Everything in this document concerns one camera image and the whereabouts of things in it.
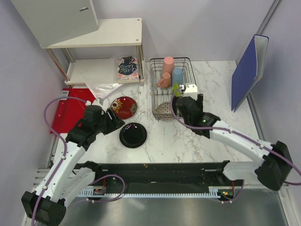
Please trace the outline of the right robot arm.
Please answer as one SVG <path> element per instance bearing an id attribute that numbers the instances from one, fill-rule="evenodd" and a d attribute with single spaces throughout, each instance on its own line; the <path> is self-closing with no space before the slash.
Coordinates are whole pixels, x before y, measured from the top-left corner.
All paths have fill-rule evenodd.
<path id="1" fill-rule="evenodd" d="M 252 160 L 251 163 L 224 161 L 215 174 L 216 182 L 227 185 L 234 180 L 256 178 L 270 190 L 278 191 L 292 170 L 292 159 L 285 143 L 272 144 L 235 131 L 225 121 L 212 113 L 203 111 L 202 94 L 197 100 L 191 97 L 173 97 L 172 109 L 178 111 L 180 122 L 195 134 L 221 142 Z"/>

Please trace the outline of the black wire dish rack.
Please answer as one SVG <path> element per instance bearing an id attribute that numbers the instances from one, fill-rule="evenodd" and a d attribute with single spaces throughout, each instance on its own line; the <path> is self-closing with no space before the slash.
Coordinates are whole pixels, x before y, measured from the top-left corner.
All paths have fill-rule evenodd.
<path id="1" fill-rule="evenodd" d="M 158 88 L 157 82 L 161 79 L 161 70 L 163 66 L 163 58 L 152 58 L 150 60 L 150 93 L 151 93 L 151 109 L 156 120 L 156 109 L 163 102 L 170 102 L 173 88 Z M 174 65 L 183 71 L 184 85 L 187 83 L 196 83 L 195 75 L 192 69 L 190 58 L 175 57 Z"/>

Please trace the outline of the black plate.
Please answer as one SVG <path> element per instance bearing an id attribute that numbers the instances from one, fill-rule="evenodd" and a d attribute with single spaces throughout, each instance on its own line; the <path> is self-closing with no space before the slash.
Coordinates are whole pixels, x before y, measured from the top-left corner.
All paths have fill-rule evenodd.
<path id="1" fill-rule="evenodd" d="M 138 148 L 147 139 L 146 128 L 136 122 L 128 123 L 120 130 L 119 139 L 122 145 L 127 148 Z"/>

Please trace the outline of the red floral plate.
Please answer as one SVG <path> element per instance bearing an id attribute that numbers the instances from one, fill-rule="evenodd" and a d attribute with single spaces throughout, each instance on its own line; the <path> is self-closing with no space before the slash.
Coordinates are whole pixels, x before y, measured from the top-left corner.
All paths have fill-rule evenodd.
<path id="1" fill-rule="evenodd" d="M 135 115 L 137 103 L 131 97 L 118 97 L 111 103 L 111 109 L 122 120 L 126 120 Z"/>

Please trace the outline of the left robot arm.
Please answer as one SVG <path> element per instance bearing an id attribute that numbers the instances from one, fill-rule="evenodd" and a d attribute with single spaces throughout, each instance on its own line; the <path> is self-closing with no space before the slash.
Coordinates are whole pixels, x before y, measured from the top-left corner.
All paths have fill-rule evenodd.
<path id="1" fill-rule="evenodd" d="M 90 105 L 64 139 L 64 150 L 46 177 L 33 192 L 25 192 L 21 198 L 27 217 L 32 225 L 40 222 L 57 226 L 63 220 L 67 208 L 88 185 L 99 185 L 103 173 L 97 169 L 83 167 L 72 178 L 69 176 L 80 158 L 100 133 L 107 135 L 121 128 L 125 122 L 110 108 Z"/>

